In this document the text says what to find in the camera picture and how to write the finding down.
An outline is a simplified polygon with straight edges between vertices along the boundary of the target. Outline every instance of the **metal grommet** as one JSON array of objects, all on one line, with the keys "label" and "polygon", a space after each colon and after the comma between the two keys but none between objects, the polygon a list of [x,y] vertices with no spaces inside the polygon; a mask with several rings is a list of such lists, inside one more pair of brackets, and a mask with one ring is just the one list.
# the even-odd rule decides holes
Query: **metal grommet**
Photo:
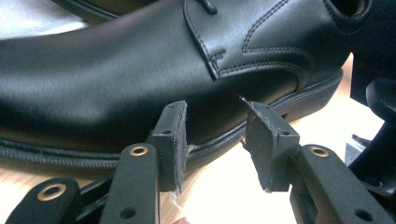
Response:
[{"label": "metal grommet", "polygon": [[315,156],[319,156],[319,157],[328,157],[329,156],[329,152],[323,148],[312,147],[310,151]]},{"label": "metal grommet", "polygon": [[133,156],[143,156],[149,151],[146,147],[134,147],[131,149],[130,153]]},{"label": "metal grommet", "polygon": [[38,194],[37,199],[42,202],[58,198],[66,191],[65,184],[52,184],[43,188]]}]

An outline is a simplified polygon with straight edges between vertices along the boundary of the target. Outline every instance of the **leather texture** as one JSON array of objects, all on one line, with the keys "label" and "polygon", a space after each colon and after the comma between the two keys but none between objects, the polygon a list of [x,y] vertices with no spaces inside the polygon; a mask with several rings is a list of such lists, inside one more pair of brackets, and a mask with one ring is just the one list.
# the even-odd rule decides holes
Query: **leather texture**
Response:
[{"label": "leather texture", "polygon": [[204,144],[246,120],[239,96],[271,104],[336,76],[365,2],[343,22],[330,0],[211,0],[217,14],[162,0],[84,30],[0,41],[0,139],[120,152],[186,100],[189,144]]}]

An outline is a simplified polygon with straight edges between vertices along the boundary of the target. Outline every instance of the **decorative stitching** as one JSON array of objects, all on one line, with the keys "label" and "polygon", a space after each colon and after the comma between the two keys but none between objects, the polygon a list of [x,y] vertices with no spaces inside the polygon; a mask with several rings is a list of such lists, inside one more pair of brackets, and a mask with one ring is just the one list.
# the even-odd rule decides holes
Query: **decorative stitching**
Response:
[{"label": "decorative stitching", "polygon": [[196,32],[196,30],[195,30],[195,28],[194,28],[194,26],[192,24],[192,21],[191,21],[190,15],[189,15],[189,11],[188,11],[188,4],[189,4],[188,2],[189,2],[189,0],[185,0],[184,1],[184,15],[186,16],[187,23],[189,24],[189,27],[190,27],[192,33],[195,35],[196,39],[198,40],[199,44],[202,47],[202,49],[204,51],[204,54],[206,56],[206,59],[209,60],[210,57],[209,57],[209,53],[208,53],[208,50],[206,48],[206,45],[205,45],[204,41],[201,39],[201,37],[198,35],[198,33]]},{"label": "decorative stitching", "polygon": [[298,89],[300,89],[304,83],[303,69],[293,63],[284,63],[284,62],[247,63],[247,64],[243,64],[243,65],[238,65],[235,67],[219,70],[219,77],[224,77],[230,73],[248,70],[251,68],[254,68],[254,69],[286,68],[286,69],[289,69],[294,75],[296,75],[297,78],[299,78]]},{"label": "decorative stitching", "polygon": [[247,38],[245,39],[245,44],[243,47],[243,51],[245,52],[248,48],[248,43],[250,42],[250,38],[253,36],[254,32],[269,18],[271,18],[278,10],[280,10],[283,6],[285,6],[289,0],[281,0],[277,2],[269,11],[267,11],[263,16],[261,16],[250,28],[247,33]]},{"label": "decorative stitching", "polygon": [[272,48],[256,48],[256,49],[247,49],[244,53],[256,53],[256,52],[271,52],[271,53],[293,53],[298,54],[305,57],[309,63],[310,68],[314,69],[315,67],[315,60],[311,56],[308,51],[304,49],[298,49],[293,47],[272,47]]},{"label": "decorative stitching", "polygon": [[218,59],[221,59],[225,53],[226,53],[226,50],[223,49],[223,50],[220,51],[219,53],[216,53],[216,54],[212,55],[210,58],[211,58],[212,60],[218,60]]}]

